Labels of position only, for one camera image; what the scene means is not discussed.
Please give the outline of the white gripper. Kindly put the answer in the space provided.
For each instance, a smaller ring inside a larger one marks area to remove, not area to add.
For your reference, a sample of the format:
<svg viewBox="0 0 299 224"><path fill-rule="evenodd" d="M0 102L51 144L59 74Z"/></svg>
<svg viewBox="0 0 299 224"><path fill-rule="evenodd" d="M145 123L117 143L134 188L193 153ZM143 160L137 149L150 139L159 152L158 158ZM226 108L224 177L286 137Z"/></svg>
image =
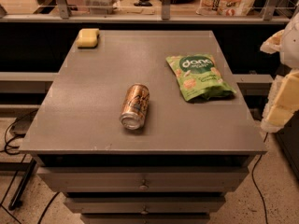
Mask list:
<svg viewBox="0 0 299 224"><path fill-rule="evenodd" d="M299 13L280 30L264 41L260 51L268 54L279 52L280 61L290 68L299 68ZM263 110L261 128L265 132L281 130L299 110L299 70L276 76Z"/></svg>

